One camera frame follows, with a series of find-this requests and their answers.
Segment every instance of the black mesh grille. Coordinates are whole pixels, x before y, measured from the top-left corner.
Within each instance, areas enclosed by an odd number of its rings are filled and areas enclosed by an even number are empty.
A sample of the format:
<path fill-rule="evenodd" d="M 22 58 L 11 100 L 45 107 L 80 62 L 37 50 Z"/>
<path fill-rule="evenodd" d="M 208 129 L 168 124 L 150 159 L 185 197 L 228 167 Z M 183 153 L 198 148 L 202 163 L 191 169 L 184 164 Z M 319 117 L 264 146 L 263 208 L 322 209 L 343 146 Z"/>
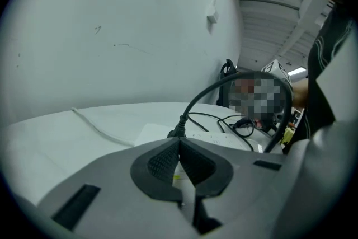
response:
<path fill-rule="evenodd" d="M 174 170 L 178 165 L 179 144 L 173 144 L 148 162 L 151 175 L 167 183 L 173 182 Z"/>
<path fill-rule="evenodd" d="M 180 144 L 180 163 L 194 186 L 210 177 L 216 169 L 214 161 L 183 142 Z"/>

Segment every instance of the black slot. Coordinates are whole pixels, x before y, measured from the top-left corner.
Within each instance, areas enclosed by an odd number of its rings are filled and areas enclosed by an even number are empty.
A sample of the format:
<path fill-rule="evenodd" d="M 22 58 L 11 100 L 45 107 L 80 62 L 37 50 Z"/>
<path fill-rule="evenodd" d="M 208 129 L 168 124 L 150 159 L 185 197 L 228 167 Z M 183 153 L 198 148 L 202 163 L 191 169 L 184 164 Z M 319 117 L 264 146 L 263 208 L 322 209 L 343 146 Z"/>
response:
<path fill-rule="evenodd" d="M 280 170 L 280 168 L 281 168 L 281 165 L 278 163 L 263 161 L 263 160 L 257 160 L 253 164 L 257 165 L 257 166 L 264 167 L 264 168 L 268 168 L 270 170 L 276 170 L 276 171 Z"/>
<path fill-rule="evenodd" d="M 100 188 L 93 185 L 83 185 L 64 206 L 52 216 L 52 219 L 64 228 L 72 230 L 100 190 Z"/>

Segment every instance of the black cable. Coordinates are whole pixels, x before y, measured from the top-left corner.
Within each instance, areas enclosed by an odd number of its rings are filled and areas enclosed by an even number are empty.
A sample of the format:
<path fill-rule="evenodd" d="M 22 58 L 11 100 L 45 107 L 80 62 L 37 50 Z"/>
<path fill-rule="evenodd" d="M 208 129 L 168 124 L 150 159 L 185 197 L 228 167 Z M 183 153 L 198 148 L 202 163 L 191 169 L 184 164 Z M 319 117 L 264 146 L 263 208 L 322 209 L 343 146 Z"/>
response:
<path fill-rule="evenodd" d="M 197 121 L 193 120 L 191 117 L 188 116 L 189 121 L 193 122 L 197 126 L 199 126 L 203 131 L 210 133 L 206 128 L 204 128 L 201 124 L 199 124 Z"/>
<path fill-rule="evenodd" d="M 233 117 L 233 116 L 227 116 L 226 118 L 223 118 L 223 119 L 218 120 L 218 122 L 219 122 L 219 121 L 224 121 L 224 120 L 229 119 L 229 118 L 231 118 L 231 117 Z M 255 125 L 254 125 L 254 123 L 252 123 L 252 130 L 251 130 L 251 132 L 250 132 L 249 134 L 247 134 L 247 135 L 242 135 L 242 134 L 240 134 L 240 137 L 242 137 L 242 138 L 248 138 L 248 137 L 250 137 L 250 136 L 253 134 L 254 129 L 255 129 Z"/>
<path fill-rule="evenodd" d="M 278 142 L 278 140 L 280 139 L 282 133 L 284 132 L 289 119 L 290 119 L 290 115 L 291 115 L 291 107 L 292 107 L 292 94 L 291 91 L 289 90 L 289 87 L 277 76 L 273 75 L 273 74 L 269 74 L 269 73 L 265 73 L 265 72 L 247 72 L 247 73 L 240 73 L 240 74 L 234 74 L 231 76 L 227 76 L 223 79 L 221 79 L 220 81 L 217 81 L 216 83 L 212 84 L 210 87 L 206 88 L 205 90 L 203 90 L 202 92 L 200 92 L 186 107 L 184 113 L 179 117 L 179 123 L 177 124 L 177 126 L 174 128 L 174 130 L 170 131 L 168 134 L 168 137 L 185 137 L 185 123 L 188 120 L 188 114 L 190 112 L 190 110 L 192 109 L 192 107 L 202 98 L 204 97 L 206 94 L 208 94 L 209 92 L 211 92 L 212 90 L 221 87 L 222 85 L 231 82 L 231 81 L 235 81 L 235 80 L 239 80 L 239 79 L 270 79 L 270 80 L 275 80 L 276 82 L 281 84 L 281 88 L 284 90 L 284 94 L 285 94 L 285 105 L 284 105 L 284 114 L 282 116 L 282 121 L 277 129 L 277 132 L 274 134 L 274 136 L 272 137 L 271 141 L 268 143 L 267 147 L 265 148 L 265 150 L 263 152 L 270 152 L 274 146 L 276 145 L 276 143 Z"/>
<path fill-rule="evenodd" d="M 210 114 L 206 114 L 206 113 L 197 113 L 197 112 L 191 112 L 188 114 L 188 117 L 189 115 L 203 115 L 203 116 L 211 116 L 212 118 L 216 118 L 218 119 L 217 123 L 218 125 L 220 126 L 220 129 L 222 130 L 223 133 L 225 133 L 223 127 L 219 124 L 220 121 L 222 121 L 234 134 L 236 134 L 238 137 L 240 137 L 241 139 L 243 139 L 243 141 L 250 147 L 250 150 L 251 151 L 254 151 L 253 150 L 253 147 L 252 145 L 245 139 L 242 137 L 242 135 L 240 135 L 235 129 L 232 129 L 231 126 L 229 126 L 225 121 L 224 119 L 228 119 L 228 118 L 231 118 L 231 117 L 234 117 L 234 116 L 242 116 L 242 115 L 231 115 L 231 116 L 227 116 L 226 118 L 222 119 L 222 118 L 219 118 L 218 116 L 214 116 L 214 115 L 210 115 Z M 208 131 L 207 129 L 205 129 L 202 125 L 200 125 L 199 123 L 197 123 L 196 121 L 194 121 L 193 119 L 191 119 L 191 121 L 193 121 L 194 123 L 198 124 L 198 126 L 200 126 L 202 129 L 204 129 L 205 131 Z"/>

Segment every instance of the gray plastic device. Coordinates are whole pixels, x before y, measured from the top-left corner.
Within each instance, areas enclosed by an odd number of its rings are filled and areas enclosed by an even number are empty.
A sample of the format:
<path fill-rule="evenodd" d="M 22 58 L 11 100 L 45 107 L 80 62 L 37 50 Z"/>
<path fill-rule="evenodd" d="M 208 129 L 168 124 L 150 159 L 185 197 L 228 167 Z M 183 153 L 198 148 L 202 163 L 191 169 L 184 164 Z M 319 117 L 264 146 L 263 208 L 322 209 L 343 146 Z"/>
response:
<path fill-rule="evenodd" d="M 357 124 L 323 128 L 288 156 L 190 138 L 151 142 L 94 160 L 37 208 L 73 238 L 293 238 L 327 214 L 349 182 Z M 172 186 L 179 161 L 196 188 L 193 222 Z"/>

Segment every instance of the plug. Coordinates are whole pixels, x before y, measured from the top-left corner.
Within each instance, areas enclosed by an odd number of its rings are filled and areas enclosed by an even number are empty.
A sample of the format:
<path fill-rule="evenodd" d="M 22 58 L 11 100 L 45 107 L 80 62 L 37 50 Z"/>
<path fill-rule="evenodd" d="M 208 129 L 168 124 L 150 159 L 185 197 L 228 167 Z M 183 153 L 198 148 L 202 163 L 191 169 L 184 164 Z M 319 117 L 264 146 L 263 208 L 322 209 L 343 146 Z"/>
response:
<path fill-rule="evenodd" d="M 174 138 L 174 137 L 185 137 L 185 123 L 188 120 L 187 116 L 180 116 L 179 123 L 168 133 L 167 138 Z"/>

